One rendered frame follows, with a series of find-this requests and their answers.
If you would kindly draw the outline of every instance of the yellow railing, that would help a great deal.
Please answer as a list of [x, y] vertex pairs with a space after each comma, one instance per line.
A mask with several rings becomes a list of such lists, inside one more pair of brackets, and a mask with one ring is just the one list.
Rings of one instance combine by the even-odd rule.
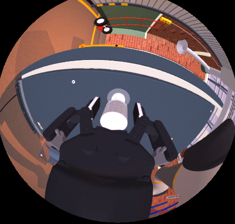
[[86, 44], [81, 44], [81, 45], [79, 46], [79, 48], [83, 48], [83, 47], [93, 47], [93, 46], [125, 47], [125, 46], [121, 46], [121, 45], [86, 45]]

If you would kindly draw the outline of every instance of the brown floor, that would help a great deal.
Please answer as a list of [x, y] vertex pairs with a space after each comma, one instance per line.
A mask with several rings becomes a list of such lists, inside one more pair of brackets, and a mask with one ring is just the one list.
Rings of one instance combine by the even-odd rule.
[[[16, 42], [5, 63], [0, 78], [0, 109], [16, 95], [15, 80], [24, 68], [52, 54], [79, 48], [81, 44], [90, 45], [94, 19], [94, 15], [79, 1], [68, 0], [30, 25]], [[106, 35], [96, 29], [93, 44], [105, 43]], [[8, 163], [12, 174], [10, 177], [16, 176], [14, 172], [17, 170], [32, 190], [44, 198], [52, 164], [38, 156], [45, 140], [39, 139], [31, 131], [16, 96], [0, 113], [0, 133], [8, 157], [15, 167], [13, 169]], [[12, 185], [10, 179], [5, 182], [8, 186]], [[24, 198], [20, 186], [15, 184], [14, 187], [12, 192]]]

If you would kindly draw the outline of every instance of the lamp shade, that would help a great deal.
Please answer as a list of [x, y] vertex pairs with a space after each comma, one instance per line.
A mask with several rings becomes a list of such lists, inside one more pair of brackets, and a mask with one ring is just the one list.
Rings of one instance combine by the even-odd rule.
[[124, 95], [121, 93], [113, 95], [104, 108], [100, 123], [109, 130], [124, 130], [127, 127], [127, 105]]

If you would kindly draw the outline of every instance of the wheel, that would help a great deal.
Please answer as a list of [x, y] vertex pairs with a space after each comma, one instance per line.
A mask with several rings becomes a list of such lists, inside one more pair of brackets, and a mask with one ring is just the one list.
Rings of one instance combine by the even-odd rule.
[[113, 31], [112, 27], [109, 27], [109, 26], [106, 26], [106, 27], [103, 27], [103, 31], [102, 33], [104, 34], [109, 34]]
[[108, 19], [105, 18], [105, 17], [100, 17], [100, 18], [97, 18], [95, 21], [94, 21], [94, 24], [96, 26], [104, 26], [108, 23]]

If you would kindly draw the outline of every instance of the red railing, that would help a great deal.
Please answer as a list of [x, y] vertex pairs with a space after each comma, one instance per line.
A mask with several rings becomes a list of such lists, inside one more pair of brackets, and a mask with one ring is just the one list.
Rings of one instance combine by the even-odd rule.
[[140, 20], [142, 20], [142, 21], [143, 21], [143, 20], [149, 20], [149, 19], [144, 19], [144, 18], [134, 18], [134, 17], [110, 18], [110, 19], [107, 19], [107, 20], [115, 20], [115, 19], [127, 19], [127, 24], [126, 24], [126, 25], [129, 25], [129, 24], [128, 24], [128, 19], [140, 19]]

